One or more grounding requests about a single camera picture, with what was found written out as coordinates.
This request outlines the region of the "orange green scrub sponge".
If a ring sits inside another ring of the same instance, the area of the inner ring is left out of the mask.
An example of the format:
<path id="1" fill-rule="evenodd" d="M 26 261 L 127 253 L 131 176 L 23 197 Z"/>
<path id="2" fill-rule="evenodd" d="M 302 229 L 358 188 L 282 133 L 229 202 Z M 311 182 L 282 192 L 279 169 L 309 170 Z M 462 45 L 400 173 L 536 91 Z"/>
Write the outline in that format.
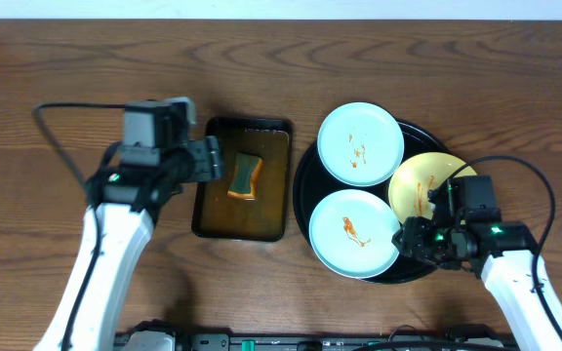
<path id="1" fill-rule="evenodd" d="M 257 183 L 263 166 L 263 159 L 256 155 L 237 153 L 232 181 L 227 196 L 241 200 L 255 200 Z"/>

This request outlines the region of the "yellow plate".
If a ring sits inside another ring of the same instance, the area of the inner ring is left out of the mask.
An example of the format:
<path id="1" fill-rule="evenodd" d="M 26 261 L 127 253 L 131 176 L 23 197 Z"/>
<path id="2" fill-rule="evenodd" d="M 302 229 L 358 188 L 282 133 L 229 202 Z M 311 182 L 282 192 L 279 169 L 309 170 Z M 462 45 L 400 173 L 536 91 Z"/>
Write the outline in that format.
<path id="1" fill-rule="evenodd" d="M 434 206 L 428 202 L 428 191 L 439 187 L 464 161 L 440 152 L 427 152 L 403 162 L 390 179 L 389 206 L 398 220 L 421 216 L 432 219 Z"/>

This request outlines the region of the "light blue plate bottom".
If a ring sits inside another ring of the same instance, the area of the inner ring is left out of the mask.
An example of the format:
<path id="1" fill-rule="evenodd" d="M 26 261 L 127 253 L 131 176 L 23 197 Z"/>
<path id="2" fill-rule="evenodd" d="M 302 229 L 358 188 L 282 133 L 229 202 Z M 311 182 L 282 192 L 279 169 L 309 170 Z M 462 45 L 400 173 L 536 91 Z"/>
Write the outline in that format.
<path id="1" fill-rule="evenodd" d="M 345 189 L 326 196 L 308 224 L 309 243 L 330 270 L 353 279 L 368 279 L 389 270 L 399 256 L 392 244 L 400 222 L 381 198 L 364 190 Z"/>

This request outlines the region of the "light blue plate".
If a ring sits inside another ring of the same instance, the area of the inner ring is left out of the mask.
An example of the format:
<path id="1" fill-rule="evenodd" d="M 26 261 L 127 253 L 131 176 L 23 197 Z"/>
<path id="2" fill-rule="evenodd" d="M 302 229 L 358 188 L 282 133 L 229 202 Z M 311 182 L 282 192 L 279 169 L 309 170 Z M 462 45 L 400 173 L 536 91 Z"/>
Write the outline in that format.
<path id="1" fill-rule="evenodd" d="M 351 102 L 324 119 L 316 139 L 318 156 L 336 180 L 368 187 L 388 180 L 404 155 L 402 130 L 385 109 Z"/>
<path id="2" fill-rule="evenodd" d="M 389 270 L 399 256 L 392 244 L 400 222 L 381 198 L 364 190 L 345 189 L 326 196 L 308 224 L 309 243 L 330 270 L 353 279 L 368 279 Z"/>

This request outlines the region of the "light blue plate top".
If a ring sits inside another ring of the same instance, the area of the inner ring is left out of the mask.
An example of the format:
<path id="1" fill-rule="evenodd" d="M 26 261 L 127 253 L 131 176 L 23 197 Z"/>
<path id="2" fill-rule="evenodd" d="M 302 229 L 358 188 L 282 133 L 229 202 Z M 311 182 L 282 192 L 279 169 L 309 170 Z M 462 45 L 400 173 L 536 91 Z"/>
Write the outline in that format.
<path id="1" fill-rule="evenodd" d="M 368 187 L 388 180 L 404 155 L 402 130 L 385 109 L 351 102 L 324 119 L 316 139 L 318 156 L 336 180 Z"/>

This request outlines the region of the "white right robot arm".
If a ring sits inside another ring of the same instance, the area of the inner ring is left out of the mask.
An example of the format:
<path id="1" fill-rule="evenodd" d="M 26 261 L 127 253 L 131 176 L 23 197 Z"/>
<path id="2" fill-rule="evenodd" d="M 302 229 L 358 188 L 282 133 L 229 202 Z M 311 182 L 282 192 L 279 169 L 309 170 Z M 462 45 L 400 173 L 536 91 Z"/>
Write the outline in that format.
<path id="1" fill-rule="evenodd" d="M 394 234 L 398 252 L 441 269 L 468 269 L 499 305 L 522 350 L 562 350 L 562 303 L 521 221 L 439 226 L 409 217 Z"/>

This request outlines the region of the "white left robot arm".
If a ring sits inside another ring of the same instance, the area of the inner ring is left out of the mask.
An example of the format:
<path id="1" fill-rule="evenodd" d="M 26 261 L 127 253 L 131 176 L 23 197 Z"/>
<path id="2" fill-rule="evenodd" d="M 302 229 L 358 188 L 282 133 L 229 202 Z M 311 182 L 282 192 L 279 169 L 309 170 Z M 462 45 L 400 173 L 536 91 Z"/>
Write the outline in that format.
<path id="1" fill-rule="evenodd" d="M 162 207 L 183 183 L 221 176 L 221 148 L 214 136 L 190 140 L 156 165 L 120 160 L 111 166 L 114 156 L 130 148 L 112 143 L 83 184 L 89 206 L 79 252 L 39 350 L 112 349 L 133 273 Z"/>

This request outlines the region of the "black rectangular water tray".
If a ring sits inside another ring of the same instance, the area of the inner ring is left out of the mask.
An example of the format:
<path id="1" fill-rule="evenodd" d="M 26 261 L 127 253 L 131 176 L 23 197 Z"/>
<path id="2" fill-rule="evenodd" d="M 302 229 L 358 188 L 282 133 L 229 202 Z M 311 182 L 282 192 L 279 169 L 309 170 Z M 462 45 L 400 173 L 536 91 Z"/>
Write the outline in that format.
<path id="1" fill-rule="evenodd" d="M 206 136 L 221 145 L 223 175 L 197 187 L 192 232 L 202 238 L 275 242 L 287 219 L 293 125 L 287 119 L 215 117 Z M 255 200 L 227 196 L 237 153 L 263 159 Z"/>

